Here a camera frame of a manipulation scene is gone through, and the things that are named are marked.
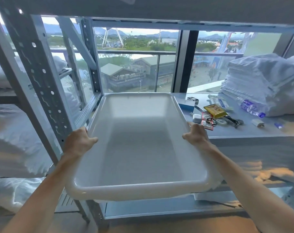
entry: building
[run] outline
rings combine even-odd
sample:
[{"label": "building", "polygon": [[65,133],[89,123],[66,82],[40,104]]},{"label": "building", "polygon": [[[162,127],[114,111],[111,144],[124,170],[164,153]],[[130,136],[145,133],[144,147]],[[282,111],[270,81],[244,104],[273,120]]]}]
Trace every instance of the building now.
[{"label": "building", "polygon": [[[142,66],[146,71],[146,79],[149,86],[154,87],[156,78],[158,56],[142,57],[133,62],[134,65]],[[175,66],[175,55],[161,55],[158,73],[158,85],[172,81]]]},{"label": "building", "polygon": [[168,43],[170,45],[173,45],[173,43],[176,45],[177,39],[162,39],[161,43]]},{"label": "building", "polygon": [[107,88],[114,92],[139,87],[142,82],[140,80],[146,77],[146,72],[143,70],[137,71],[111,63],[101,67],[101,74]]}]

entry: plastic bottle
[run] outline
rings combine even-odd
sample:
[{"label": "plastic bottle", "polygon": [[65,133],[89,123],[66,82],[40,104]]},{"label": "plastic bottle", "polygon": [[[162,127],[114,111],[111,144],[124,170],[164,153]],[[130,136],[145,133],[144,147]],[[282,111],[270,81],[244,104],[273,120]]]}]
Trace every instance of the plastic bottle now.
[{"label": "plastic bottle", "polygon": [[238,97],[236,101],[238,102],[239,106],[241,106],[241,108],[247,111],[248,113],[258,116],[260,118],[266,116],[265,113],[261,112],[263,111],[263,105],[251,102],[250,100],[245,100],[241,97]]}]

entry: slotted metal upright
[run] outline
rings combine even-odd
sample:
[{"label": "slotted metal upright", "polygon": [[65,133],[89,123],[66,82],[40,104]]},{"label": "slotted metal upright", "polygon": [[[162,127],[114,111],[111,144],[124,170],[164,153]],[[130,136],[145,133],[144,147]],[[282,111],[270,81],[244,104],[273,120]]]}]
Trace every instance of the slotted metal upright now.
[{"label": "slotted metal upright", "polygon": [[[23,12],[4,0],[0,0],[0,13],[27,73],[23,73],[18,67],[13,49],[0,24],[0,65],[13,88],[13,90],[0,90],[0,103],[14,103],[25,111],[52,162],[56,165],[62,155],[64,140],[70,132],[86,123],[101,97],[101,88],[98,86],[100,80],[96,79],[99,73],[92,75],[92,82],[96,82],[97,85],[94,85],[95,83],[92,85],[94,96],[86,103],[81,78],[74,65],[74,50],[68,35],[64,35],[68,57],[72,62],[70,66],[74,68],[74,70],[70,69],[68,74],[71,74],[83,106],[80,117],[74,121],[48,46],[41,16]],[[97,70],[96,62],[97,60],[93,59],[92,70]],[[75,200],[75,203],[82,217],[89,222],[92,212],[87,202]]]}]

